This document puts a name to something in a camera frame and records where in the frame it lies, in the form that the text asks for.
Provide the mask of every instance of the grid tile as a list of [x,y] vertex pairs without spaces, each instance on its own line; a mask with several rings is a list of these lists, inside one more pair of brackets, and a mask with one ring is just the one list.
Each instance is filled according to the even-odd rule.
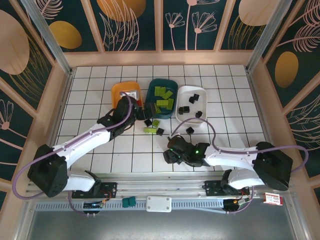
[[132,158],[132,172],[152,172],[152,153],[134,153]]
[[113,154],[112,157],[112,173],[131,173],[132,169],[132,153]]
[[168,77],[169,67],[168,66],[153,66],[153,77]]
[[91,69],[91,66],[78,66],[76,68],[74,78],[89,78]]
[[89,78],[75,78],[72,83],[71,91],[86,91]]
[[229,65],[214,65],[217,76],[231,76]]
[[[207,117],[217,135],[220,147],[243,148],[255,146],[265,137],[244,67],[238,65],[178,65],[178,66],[101,66],[79,67],[76,70],[67,106],[60,124],[57,144],[62,144],[87,131],[97,119],[112,109],[112,87],[120,82],[137,81],[144,100],[152,79],[174,80],[179,87],[193,85],[207,91]],[[184,163],[167,164],[163,157],[169,134],[180,122],[172,116],[160,119],[164,135],[144,132],[144,121],[136,121],[115,140],[102,144],[72,165],[73,170],[93,173],[201,172],[234,169],[229,166],[193,168]],[[207,124],[194,127],[194,134],[186,134],[188,127],[178,132],[187,142],[209,143],[213,132]]]
[[152,77],[153,66],[138,66],[138,77]]
[[96,174],[110,173],[112,154],[94,154],[91,165],[91,172]]
[[88,90],[103,90],[105,85],[104,78],[90,78]]
[[200,70],[198,65],[184,65],[185,76],[200,76]]
[[213,65],[199,65],[201,76],[215,76],[215,67]]
[[105,78],[107,72],[106,66],[93,66],[90,78]]
[[106,69],[106,78],[120,78],[122,66],[108,66]]
[[217,76],[218,86],[220,89],[234,89],[234,81],[231,76]]
[[246,71],[243,65],[230,65],[232,76],[245,76]]
[[169,66],[169,77],[184,77],[185,72],[184,72],[184,66]]
[[202,88],[200,76],[186,76],[185,84]]
[[137,77],[138,66],[123,66],[122,67],[122,78]]
[[215,76],[201,76],[201,83],[204,89],[218,88],[218,82]]

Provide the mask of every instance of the botanical wallpaper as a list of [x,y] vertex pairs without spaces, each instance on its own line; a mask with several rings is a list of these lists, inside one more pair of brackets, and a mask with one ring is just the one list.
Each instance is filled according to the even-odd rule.
[[0,178],[11,181],[33,118],[0,90]]
[[236,0],[221,50],[253,50],[277,3],[276,0]]
[[52,65],[8,1],[0,2],[0,78],[37,109]]
[[154,0],[90,0],[104,50],[156,50]]
[[297,145],[309,150],[309,177],[320,174],[320,85],[286,116]]
[[163,50],[213,50],[226,0],[164,0]]
[[306,0],[266,63],[282,106],[320,71],[320,1]]
[[81,0],[34,1],[63,52],[98,51]]

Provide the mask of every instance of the green connector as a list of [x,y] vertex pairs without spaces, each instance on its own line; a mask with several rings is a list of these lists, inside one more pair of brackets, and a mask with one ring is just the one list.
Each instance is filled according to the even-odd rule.
[[158,107],[165,107],[166,108],[168,106],[168,104],[169,104],[168,100],[157,100],[156,101],[156,105]]
[[160,114],[161,113],[160,108],[156,104],[155,104],[155,113],[156,114]]
[[168,106],[166,107],[166,109],[167,109],[167,110],[172,110],[173,107],[174,107],[174,102],[175,102],[174,99],[169,98],[169,99],[168,99]]
[[161,97],[166,94],[166,87],[165,86],[156,86],[154,88],[154,96]]
[[157,129],[156,129],[156,128],[152,128],[152,127],[145,127],[145,128],[143,129],[143,131],[144,131],[145,133],[151,133],[151,134],[157,133]]
[[165,100],[167,100],[168,98],[170,98],[172,96],[172,94],[174,94],[172,91],[167,91],[164,95],[162,95],[161,97]]
[[154,126],[154,127],[159,127],[159,124],[160,124],[160,121],[159,120],[153,120],[153,122],[152,122],[152,126]]

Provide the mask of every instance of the black block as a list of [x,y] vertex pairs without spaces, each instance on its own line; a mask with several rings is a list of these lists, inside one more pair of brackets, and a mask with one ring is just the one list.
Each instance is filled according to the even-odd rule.
[[189,98],[189,103],[192,103],[192,104],[194,104],[195,103],[195,98],[193,97],[193,96],[191,96],[190,98]]
[[180,115],[183,115],[183,114],[184,114],[184,107],[183,107],[183,106],[182,106],[182,107],[179,107],[178,113],[179,113]]
[[193,98],[194,98],[194,100],[198,101],[199,100],[199,94],[194,94]]
[[150,121],[150,119],[145,120],[144,123],[147,127],[152,125],[152,121]]
[[162,136],[162,134],[164,134],[164,132],[165,132],[165,130],[163,130],[162,128],[159,127],[156,131],[156,134]]
[[183,107],[183,112],[184,112],[185,114],[190,113],[190,108],[189,108],[188,106],[184,106],[184,107]]
[[196,118],[200,118],[202,116],[202,111],[198,111],[196,114],[195,114],[195,117]]
[[192,127],[187,128],[186,133],[191,135],[195,132],[195,130]]

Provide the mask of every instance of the flower illustration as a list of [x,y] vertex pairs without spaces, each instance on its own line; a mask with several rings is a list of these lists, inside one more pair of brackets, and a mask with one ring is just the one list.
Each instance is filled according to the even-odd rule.
[[14,104],[8,101],[5,105],[5,102],[0,100],[0,129],[7,130],[10,126],[10,120],[12,114],[14,113]]
[[188,3],[188,13],[186,15],[186,28],[185,28],[185,50],[188,50],[188,26],[189,26],[189,16],[191,6],[196,5],[205,5],[205,4],[216,4],[220,2],[220,0],[186,0]]
[[[5,104],[5,101],[0,99],[0,130],[5,130],[5,131],[9,130],[9,131],[13,132],[14,134],[26,139],[27,138],[26,136],[23,136],[22,134],[14,131],[10,128],[10,121],[11,121],[13,113],[14,113],[14,104],[10,101],[8,101]],[[11,142],[8,142],[2,138],[0,138],[0,142],[7,144],[13,148],[19,149],[19,150],[23,149],[22,147],[15,145]]]
[[181,12],[180,13],[175,12],[172,15],[170,12],[168,12],[165,14],[165,19],[166,19],[166,21],[169,25],[169,28],[170,28],[173,50],[176,50],[172,29],[177,28],[177,27],[182,27],[186,24],[186,22],[183,21],[183,17],[181,15]]
[[197,50],[197,38],[198,34],[208,33],[217,30],[217,24],[214,24],[216,21],[215,13],[204,12],[199,18],[199,12],[192,14],[192,23],[195,32],[195,43],[194,50]]

